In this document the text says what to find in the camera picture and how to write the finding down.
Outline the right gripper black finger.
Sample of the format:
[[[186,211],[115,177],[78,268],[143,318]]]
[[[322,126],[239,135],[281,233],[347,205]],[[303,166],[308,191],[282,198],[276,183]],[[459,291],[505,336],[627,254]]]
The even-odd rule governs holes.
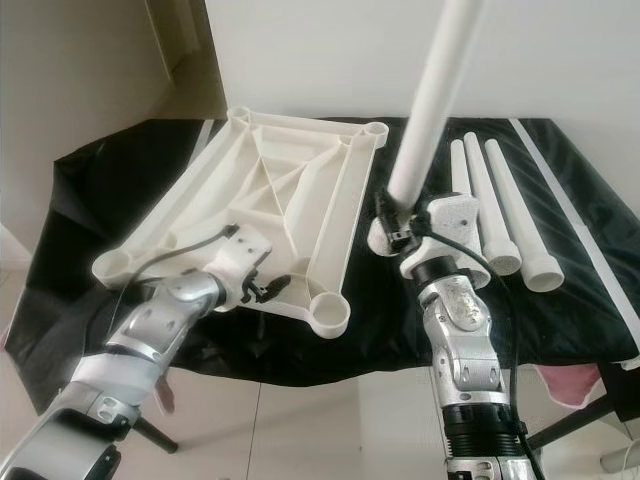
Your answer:
[[[383,237],[402,237],[402,227],[396,201],[390,196],[388,189],[375,195],[375,214],[379,227],[376,228]]]

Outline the white plastic children table top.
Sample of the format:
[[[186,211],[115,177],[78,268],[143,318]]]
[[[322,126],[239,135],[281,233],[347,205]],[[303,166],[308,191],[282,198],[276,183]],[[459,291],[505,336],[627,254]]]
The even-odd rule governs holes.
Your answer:
[[[252,225],[271,243],[256,282],[283,276],[283,292],[239,306],[301,320],[317,337],[340,337],[351,315],[342,294],[349,253],[375,152],[388,134],[379,122],[233,108],[137,228],[93,261],[92,274],[119,287],[131,276],[201,270],[234,225]]]

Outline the black plastic table cover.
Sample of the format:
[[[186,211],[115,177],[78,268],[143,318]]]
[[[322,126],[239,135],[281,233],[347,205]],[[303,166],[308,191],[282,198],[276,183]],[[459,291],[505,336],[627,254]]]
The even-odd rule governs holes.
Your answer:
[[[116,293],[91,274],[91,264],[122,243],[178,178],[201,124],[146,120],[55,161],[51,205],[4,346],[29,392],[60,388],[83,352],[104,343]],[[444,137],[467,132],[497,140],[517,182],[509,119],[454,116]],[[279,387],[315,387],[428,365],[431,348],[415,297],[392,261],[367,250],[366,232],[358,228],[349,256],[344,292],[352,298],[352,317],[346,333],[325,340],[291,317],[237,308],[196,325],[174,366]],[[563,285],[535,293],[520,279],[509,282],[518,310],[518,360],[577,365],[640,356],[622,314],[588,307]]]

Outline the black metal table leg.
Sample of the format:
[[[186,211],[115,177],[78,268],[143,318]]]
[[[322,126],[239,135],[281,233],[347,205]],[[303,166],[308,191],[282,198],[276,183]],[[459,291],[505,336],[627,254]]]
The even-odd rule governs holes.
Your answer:
[[[165,453],[174,454],[179,451],[179,444],[172,438],[169,438],[169,435],[166,435],[164,431],[161,431],[157,426],[151,424],[145,417],[138,417],[138,419],[134,421],[132,429]]]
[[[553,422],[547,428],[536,431],[527,438],[527,445],[539,451],[545,445],[557,442],[577,430],[585,428],[603,417],[616,413],[622,422],[640,420],[640,399],[623,399],[622,396],[604,394],[586,403],[580,410],[568,413],[563,419]]]

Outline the pink plastic object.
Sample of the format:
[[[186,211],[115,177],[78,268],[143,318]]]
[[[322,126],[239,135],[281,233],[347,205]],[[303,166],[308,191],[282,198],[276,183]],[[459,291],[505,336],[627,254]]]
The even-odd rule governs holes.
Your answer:
[[[595,364],[535,365],[534,370],[543,381],[549,398],[571,410],[584,408],[595,385],[602,381],[602,372]]]

